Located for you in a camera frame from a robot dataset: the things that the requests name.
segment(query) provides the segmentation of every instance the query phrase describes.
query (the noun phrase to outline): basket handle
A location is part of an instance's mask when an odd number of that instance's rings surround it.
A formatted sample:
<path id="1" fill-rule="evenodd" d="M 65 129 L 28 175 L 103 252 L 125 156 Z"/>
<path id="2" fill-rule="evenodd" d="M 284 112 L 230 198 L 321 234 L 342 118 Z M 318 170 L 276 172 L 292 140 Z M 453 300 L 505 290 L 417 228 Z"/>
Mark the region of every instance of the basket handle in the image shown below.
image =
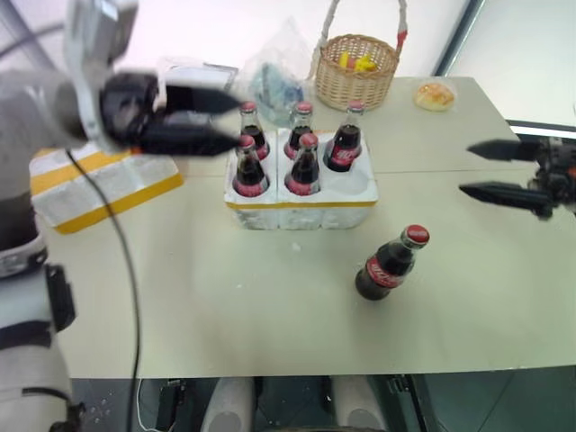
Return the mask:
<path id="1" fill-rule="evenodd" d="M 314 76 L 316 72 L 316 67 L 318 66 L 318 60 L 320 58 L 320 48 L 325 47 L 328 42 L 328 32 L 330 26 L 334 21 L 334 15 L 336 14 L 336 8 L 338 7 L 340 0 L 332 0 L 330 7 L 328 8 L 328 13 L 326 14 L 326 19 L 324 20 L 324 25 L 322 26 L 322 32 L 314 49 L 314 54 L 312 56 L 312 64 L 310 66 L 310 73 L 308 74 L 308 79 Z M 402 52 L 402 47 L 404 46 L 404 41 L 408 35 L 408 25 L 406 23 L 406 0 L 398 0 L 400 6 L 400 21 L 398 23 L 398 33 L 396 35 L 396 55 L 400 56 Z"/>

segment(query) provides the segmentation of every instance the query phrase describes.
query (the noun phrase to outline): black cable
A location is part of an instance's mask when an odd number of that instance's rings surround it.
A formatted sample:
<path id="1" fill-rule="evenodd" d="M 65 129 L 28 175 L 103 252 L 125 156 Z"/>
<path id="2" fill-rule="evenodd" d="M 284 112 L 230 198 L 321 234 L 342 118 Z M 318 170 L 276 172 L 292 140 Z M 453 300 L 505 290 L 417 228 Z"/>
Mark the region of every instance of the black cable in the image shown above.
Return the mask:
<path id="1" fill-rule="evenodd" d="M 47 34 L 50 34 L 53 32 L 60 32 L 62 30 L 64 30 L 64 24 L 59 22 L 58 24 L 49 25 L 49 26 L 44 27 L 38 31 L 35 31 L 34 33 L 31 33 L 27 36 L 24 36 L 23 38 L 20 38 L 19 40 L 15 41 L 9 45 L 6 45 L 2 49 L 0 49 L 0 59 L 3 59 L 5 56 L 10 54 L 12 51 L 18 50 L 22 45 L 26 45 L 27 43 L 36 41 L 38 38 L 41 38 L 42 36 L 46 36 Z"/>
<path id="2" fill-rule="evenodd" d="M 76 167 L 76 169 L 82 174 L 82 176 L 86 179 L 86 181 L 94 188 L 94 191 L 100 197 L 106 211 L 108 212 L 108 216 L 112 221 L 112 225 L 114 226 L 114 230 L 118 235 L 118 239 L 121 243 L 122 252 L 124 254 L 124 259 L 126 260 L 126 266 L 128 267 L 128 274 L 130 277 L 130 288 L 132 293 L 132 308 L 134 309 L 134 325 L 136 328 L 136 352 L 134 355 L 134 365 L 132 367 L 132 377 L 130 380 L 130 391 L 129 391 L 129 398 L 128 398 L 128 417 L 126 418 L 126 432 L 132 432 L 132 417 L 134 415 L 134 401 L 136 400 L 136 378 L 138 376 L 138 368 L 140 365 L 140 336 L 141 336 L 141 321 L 140 321 L 140 301 L 138 298 L 138 289 L 136 284 L 136 272 L 134 271 L 134 264 L 132 263 L 132 257 L 130 250 L 128 249 L 128 242 L 126 241 L 126 236 L 124 235 L 124 231 L 120 226 L 120 223 L 116 219 L 116 214 L 110 202 L 102 192 L 102 189 L 96 184 L 96 182 L 86 173 L 86 171 L 78 164 L 78 162 L 70 153 L 70 150 L 66 150 L 66 155 L 70 162 Z"/>

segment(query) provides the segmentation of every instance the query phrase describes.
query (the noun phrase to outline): floor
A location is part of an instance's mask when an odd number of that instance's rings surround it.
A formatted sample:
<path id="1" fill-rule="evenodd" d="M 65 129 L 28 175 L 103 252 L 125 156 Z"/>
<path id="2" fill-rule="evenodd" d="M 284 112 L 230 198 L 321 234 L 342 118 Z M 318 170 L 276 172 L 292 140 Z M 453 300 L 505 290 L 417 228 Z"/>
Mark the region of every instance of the floor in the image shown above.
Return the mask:
<path id="1" fill-rule="evenodd" d="M 158 395 L 166 382 L 143 382 L 140 406 L 146 428 L 155 426 Z M 186 383 L 186 394 L 193 397 L 179 409 L 174 432 L 199 430 L 216 380 L 186 380 Z M 439 432 L 576 430 L 575 367 L 429 374 L 427 385 Z M 86 405 L 85 432 L 124 430 L 127 380 L 74 380 L 73 387 L 76 399 Z M 265 378 L 255 415 L 256 432 L 283 426 L 333 425 L 323 390 L 320 377 Z M 391 432 L 419 431 L 409 395 L 400 396 L 400 405 L 404 416 L 391 422 Z M 133 430 L 142 430 L 136 419 Z"/>

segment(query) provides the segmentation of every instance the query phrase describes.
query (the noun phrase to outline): styrofoam box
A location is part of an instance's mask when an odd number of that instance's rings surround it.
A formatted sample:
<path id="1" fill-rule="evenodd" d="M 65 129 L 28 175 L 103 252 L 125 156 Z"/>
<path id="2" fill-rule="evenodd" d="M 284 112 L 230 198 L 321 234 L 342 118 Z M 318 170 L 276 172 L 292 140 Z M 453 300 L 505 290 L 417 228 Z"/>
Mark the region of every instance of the styrofoam box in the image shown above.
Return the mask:
<path id="1" fill-rule="evenodd" d="M 290 131 L 268 132 L 270 155 L 263 161 L 263 169 L 270 179 L 270 187 L 262 195 L 247 198 L 232 187 L 238 162 L 231 154 L 225 184 L 225 202 L 234 210 L 242 226 L 252 230 L 317 230 L 347 229 L 359 225 L 378 201 L 378 189 L 370 165 L 370 154 L 364 136 L 362 151 L 347 173 L 334 172 L 324 164 L 327 143 L 334 132 L 320 133 L 318 159 L 320 191 L 309 196 L 291 193 L 284 184 L 293 161 L 284 154 Z"/>
<path id="2" fill-rule="evenodd" d="M 93 166 L 100 164 L 90 171 L 90 176 L 117 212 L 182 184 L 182 177 L 171 157 L 137 155 L 110 161 L 94 144 L 87 144 L 74 153 L 81 164 L 86 158 L 92 158 Z M 94 216 L 94 211 L 102 209 L 102 200 L 83 176 L 59 173 L 69 166 L 64 150 L 37 156 L 31 163 L 34 209 L 61 233 L 81 230 L 105 217 Z"/>

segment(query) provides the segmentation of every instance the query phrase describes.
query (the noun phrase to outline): red bottle cap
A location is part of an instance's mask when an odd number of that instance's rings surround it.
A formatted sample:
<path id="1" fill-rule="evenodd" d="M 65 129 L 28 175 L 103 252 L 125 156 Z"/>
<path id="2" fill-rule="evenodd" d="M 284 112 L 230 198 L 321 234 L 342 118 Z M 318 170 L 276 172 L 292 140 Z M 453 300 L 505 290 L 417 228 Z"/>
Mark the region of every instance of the red bottle cap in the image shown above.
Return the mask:
<path id="1" fill-rule="evenodd" d="M 318 137 L 313 133 L 305 133 L 300 137 L 300 145 L 307 149 L 312 149 L 318 146 Z"/>
<path id="2" fill-rule="evenodd" d="M 254 138 L 251 137 L 250 135 L 240 135 L 240 146 L 243 149 L 247 149 L 250 146 L 255 146 L 256 142 L 254 141 Z"/>
<path id="3" fill-rule="evenodd" d="M 406 237 L 417 245 L 426 245 L 430 240 L 430 233 L 422 225 L 409 225 L 405 229 Z"/>
<path id="4" fill-rule="evenodd" d="M 364 102 L 362 102 L 362 101 L 350 101 L 348 103 L 348 110 L 363 111 L 364 110 Z"/>
<path id="5" fill-rule="evenodd" d="M 256 109 L 256 102 L 253 102 L 253 101 L 244 102 L 240 106 L 240 110 L 243 113 L 252 113 L 255 109 Z"/>
<path id="6" fill-rule="evenodd" d="M 308 101 L 298 102 L 296 105 L 296 111 L 302 114 L 308 114 L 312 112 L 312 104 Z"/>

